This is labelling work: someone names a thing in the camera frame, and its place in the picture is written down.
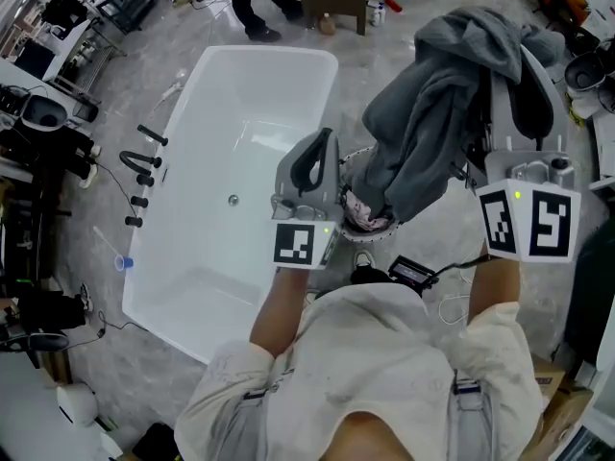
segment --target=gray towel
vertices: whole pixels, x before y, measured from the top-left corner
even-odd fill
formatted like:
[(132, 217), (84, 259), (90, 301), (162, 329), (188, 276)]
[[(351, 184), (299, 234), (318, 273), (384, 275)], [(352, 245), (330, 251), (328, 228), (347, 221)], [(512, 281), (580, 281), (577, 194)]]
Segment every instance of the gray towel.
[(374, 216), (392, 210), (407, 222), (446, 191), (454, 166), (478, 133), (466, 128), (486, 66), (521, 80), (521, 44), (545, 66), (559, 61), (562, 35), (520, 28), (484, 7), (437, 17), (415, 36), (416, 61), (367, 107), (363, 123), (377, 140), (352, 190)]

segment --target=white machine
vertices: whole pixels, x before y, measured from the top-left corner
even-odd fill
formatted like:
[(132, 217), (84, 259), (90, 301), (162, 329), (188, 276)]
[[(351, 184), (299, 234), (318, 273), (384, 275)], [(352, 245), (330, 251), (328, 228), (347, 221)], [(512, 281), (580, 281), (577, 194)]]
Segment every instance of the white machine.
[[(549, 75), (522, 46), (514, 84), (484, 69), (477, 101), (484, 134), (459, 173), (480, 201), (488, 252), (521, 261), (569, 262), (578, 232), (580, 194), (564, 153), (567, 114)], [(322, 269), (343, 224), (337, 140), (323, 129), (280, 162), (271, 198), (278, 266)]]

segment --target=white bathtub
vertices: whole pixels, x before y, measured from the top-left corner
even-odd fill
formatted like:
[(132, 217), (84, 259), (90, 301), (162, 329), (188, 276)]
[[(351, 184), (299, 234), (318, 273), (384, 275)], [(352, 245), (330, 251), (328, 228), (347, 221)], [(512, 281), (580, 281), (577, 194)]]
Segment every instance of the white bathtub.
[(275, 270), (269, 199), (278, 162), (304, 136), (337, 126), (336, 74), (323, 51), (206, 50), (139, 211), (123, 298), (131, 319), (205, 363), (222, 343), (248, 337)]

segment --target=red object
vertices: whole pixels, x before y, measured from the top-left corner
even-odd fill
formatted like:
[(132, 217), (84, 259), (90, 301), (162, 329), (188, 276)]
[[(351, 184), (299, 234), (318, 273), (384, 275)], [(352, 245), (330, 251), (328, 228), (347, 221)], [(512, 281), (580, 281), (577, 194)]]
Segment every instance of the red object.
[(403, 10), (400, 4), (398, 4), (395, 0), (384, 0), (384, 3), (388, 5), (393, 12), (399, 13)]

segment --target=white shirt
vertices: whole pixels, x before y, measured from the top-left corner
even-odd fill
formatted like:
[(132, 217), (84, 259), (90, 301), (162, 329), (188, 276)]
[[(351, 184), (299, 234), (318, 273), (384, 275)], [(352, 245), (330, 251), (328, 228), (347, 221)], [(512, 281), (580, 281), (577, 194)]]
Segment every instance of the white shirt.
[(306, 309), (295, 343), (277, 360), (249, 343), (220, 349), (177, 422), (180, 453), (213, 461), (224, 457), (225, 438), (251, 438), (251, 459), (314, 461), (344, 418), (364, 411), (386, 422), (416, 461), (445, 460), (456, 369), (490, 386), (500, 406), (500, 457), (518, 459), (542, 405), (518, 310), (517, 303), (491, 307), (439, 350), (409, 288), (333, 291)]

